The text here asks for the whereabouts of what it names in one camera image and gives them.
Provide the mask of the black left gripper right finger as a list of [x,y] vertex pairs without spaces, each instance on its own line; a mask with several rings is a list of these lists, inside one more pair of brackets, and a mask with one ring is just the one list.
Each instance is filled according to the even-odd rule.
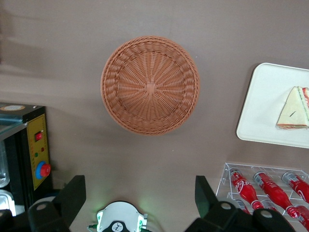
[[204,176],[195,180],[195,203],[199,217],[187,232],[252,232],[252,217],[234,203],[220,201]]

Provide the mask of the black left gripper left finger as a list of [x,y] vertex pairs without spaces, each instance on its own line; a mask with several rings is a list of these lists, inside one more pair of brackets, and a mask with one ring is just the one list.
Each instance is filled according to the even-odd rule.
[[76,175],[51,201],[42,199],[28,210],[32,232],[69,232],[86,201],[85,176]]

